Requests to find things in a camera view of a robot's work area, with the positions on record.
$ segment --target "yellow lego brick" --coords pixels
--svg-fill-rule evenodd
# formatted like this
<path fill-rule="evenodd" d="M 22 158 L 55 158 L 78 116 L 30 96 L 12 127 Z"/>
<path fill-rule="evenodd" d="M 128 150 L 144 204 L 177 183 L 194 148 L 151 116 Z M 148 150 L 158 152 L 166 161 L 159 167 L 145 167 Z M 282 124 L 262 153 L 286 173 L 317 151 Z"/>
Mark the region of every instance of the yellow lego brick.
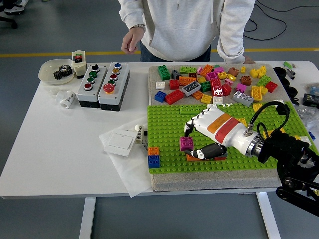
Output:
<path fill-rule="evenodd" d="M 246 72 L 246 66 L 242 66 L 240 68 L 240 73 L 245 73 Z"/>
<path fill-rule="evenodd" d="M 268 92 L 268 89 L 264 86 L 260 86 L 260 89 L 261 89 L 261 95 L 264 96 L 267 92 Z"/>
<path fill-rule="evenodd" d="M 263 106 L 263 104 L 261 103 L 253 103 L 253 109 L 254 109 L 254 112 L 257 112 L 257 110 L 259 110 L 259 108 Z"/>
<path fill-rule="evenodd" d="M 236 77 L 234 77 L 232 74 L 227 74 L 227 78 L 231 81 L 236 81 Z"/>
<path fill-rule="evenodd" d="M 223 79 L 226 79 L 227 78 L 227 73 L 226 72 L 219 72 L 218 73 L 218 78 L 220 79 L 220 80 L 223 80 Z"/>
<path fill-rule="evenodd" d="M 239 122 L 243 123 L 246 127 L 247 127 L 247 123 L 246 123 L 246 120 L 245 118 L 239 118 L 237 119 Z"/>
<path fill-rule="evenodd" d="M 205 79 L 205 77 L 203 77 L 203 76 L 199 76 L 199 77 L 197 77 L 197 81 L 198 81 L 199 83 L 203 83 L 203 82 L 206 81 L 206 79 Z"/>
<path fill-rule="evenodd" d="M 259 79 L 262 78 L 265 75 L 264 72 L 261 69 L 258 69 L 257 73 L 258 73 L 258 78 Z"/>
<path fill-rule="evenodd" d="M 282 133 L 286 133 L 285 130 L 284 130 L 284 128 L 281 128 L 280 131 L 281 131 Z M 273 132 L 273 130 L 268 130 L 267 132 L 268 132 L 268 135 L 270 136 L 271 133 Z"/>
<path fill-rule="evenodd" d="M 255 101 L 261 101 L 263 99 L 259 86 L 251 87 L 251 96 L 254 98 Z"/>
<path fill-rule="evenodd" d="M 257 70 L 256 70 L 256 69 L 251 69 L 251 70 L 250 70 L 250 76 L 251 76 L 252 78 L 258 78 L 258 72 L 257 72 Z"/>
<path fill-rule="evenodd" d="M 205 103 L 205 104 L 210 104 L 211 102 L 211 99 L 212 99 L 212 96 L 209 96 L 209 95 L 203 95 L 202 98 L 201 98 L 201 102 Z"/>
<path fill-rule="evenodd" d="M 264 73 L 264 75 L 267 73 L 266 66 L 261 66 L 260 70 Z"/>

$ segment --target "white paper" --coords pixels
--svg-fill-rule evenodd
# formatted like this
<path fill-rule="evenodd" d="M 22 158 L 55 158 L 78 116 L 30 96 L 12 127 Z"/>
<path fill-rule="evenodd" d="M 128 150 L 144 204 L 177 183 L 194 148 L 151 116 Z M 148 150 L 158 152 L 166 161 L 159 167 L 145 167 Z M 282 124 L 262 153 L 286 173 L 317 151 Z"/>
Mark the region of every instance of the white paper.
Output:
<path fill-rule="evenodd" d="M 147 117 L 135 120 L 119 127 L 119 129 L 134 130 L 135 125 L 141 124 L 147 128 Z M 112 131 L 99 136 L 103 146 L 108 143 Z M 148 167 L 148 153 L 143 144 L 134 144 L 128 157 L 107 153 L 111 158 L 130 197 L 152 187 Z"/>

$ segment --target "white plastic part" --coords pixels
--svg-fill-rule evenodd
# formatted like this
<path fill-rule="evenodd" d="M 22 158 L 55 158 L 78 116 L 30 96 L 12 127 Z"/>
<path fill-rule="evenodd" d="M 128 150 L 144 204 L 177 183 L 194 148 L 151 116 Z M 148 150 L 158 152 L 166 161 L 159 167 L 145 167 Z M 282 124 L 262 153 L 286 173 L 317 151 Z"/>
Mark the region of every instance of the white plastic part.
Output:
<path fill-rule="evenodd" d="M 144 126 L 141 124 L 137 124 L 135 126 L 135 130 L 138 133 L 138 136 L 136 137 L 135 143 L 142 143 L 143 140 L 143 134 L 144 134 Z"/>
<path fill-rule="evenodd" d="M 62 107 L 68 109 L 74 101 L 74 98 L 75 93 L 73 91 L 59 91 L 55 97 L 55 101 Z"/>

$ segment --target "control box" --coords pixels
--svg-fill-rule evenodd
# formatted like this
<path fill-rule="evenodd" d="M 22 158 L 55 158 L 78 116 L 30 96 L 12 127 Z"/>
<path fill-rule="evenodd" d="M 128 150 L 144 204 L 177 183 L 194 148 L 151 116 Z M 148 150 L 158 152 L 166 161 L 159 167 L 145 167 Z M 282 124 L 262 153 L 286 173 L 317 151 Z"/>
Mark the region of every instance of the control box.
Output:
<path fill-rule="evenodd" d="M 120 111 L 129 78 L 127 63 L 111 63 L 98 94 L 102 110 Z"/>
<path fill-rule="evenodd" d="M 82 107 L 99 108 L 98 94 L 108 71 L 107 65 L 90 64 L 87 67 L 77 97 Z"/>

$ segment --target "green lego brick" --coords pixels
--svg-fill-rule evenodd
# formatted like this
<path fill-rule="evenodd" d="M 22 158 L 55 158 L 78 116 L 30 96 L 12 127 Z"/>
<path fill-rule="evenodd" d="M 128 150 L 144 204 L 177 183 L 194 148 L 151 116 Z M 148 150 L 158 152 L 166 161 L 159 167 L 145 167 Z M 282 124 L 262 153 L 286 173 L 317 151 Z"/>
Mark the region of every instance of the green lego brick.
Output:
<path fill-rule="evenodd" d="M 181 66 L 179 72 L 181 74 L 196 73 L 196 67 Z"/>
<path fill-rule="evenodd" d="M 203 83 L 200 83 L 201 87 L 200 87 L 200 91 L 207 92 L 207 91 L 211 91 L 211 85 L 210 85 L 210 81 L 205 81 Z"/>
<path fill-rule="evenodd" d="M 158 71 L 159 71 L 159 76 L 162 79 L 162 81 L 170 79 L 170 73 L 165 65 L 159 66 Z"/>
<path fill-rule="evenodd" d="M 257 82 L 257 86 L 265 87 L 271 81 L 271 77 L 269 76 L 262 76 L 259 81 Z"/>
<path fill-rule="evenodd" d="M 310 147 L 318 154 L 316 147 L 311 140 L 306 128 L 300 120 L 297 112 L 293 109 L 291 102 L 286 103 L 291 109 L 290 118 L 284 126 L 285 132 L 291 136 L 308 136 L 312 142 Z M 206 105 L 198 105 L 199 110 L 206 108 Z M 225 113 L 234 118 L 245 118 L 247 122 L 255 114 L 252 107 L 248 108 L 242 104 L 233 104 L 228 107 L 218 106 Z M 269 158 L 265 164 L 258 162 L 257 157 L 246 157 L 236 148 L 227 148 L 228 156 L 224 161 L 187 161 L 184 152 L 179 150 L 179 138 L 184 136 L 184 125 L 193 116 L 181 115 L 180 106 L 148 106 L 148 143 L 149 147 L 159 147 L 160 168 L 149 169 L 151 174 L 157 173 L 180 173 L 180 172 L 209 172 L 209 171 L 232 171 L 232 170 L 253 170 L 253 169 L 273 169 L 277 167 L 277 161 Z M 263 122 L 266 128 L 272 130 L 277 124 L 282 124 L 285 116 L 280 116 L 276 108 L 267 107 L 255 121 L 254 130 L 258 122 Z M 193 131 L 194 148 L 202 148 L 213 141 L 201 134 Z"/>
<path fill-rule="evenodd" d="M 201 112 L 199 105 L 181 105 L 179 110 L 181 115 L 197 115 Z"/>

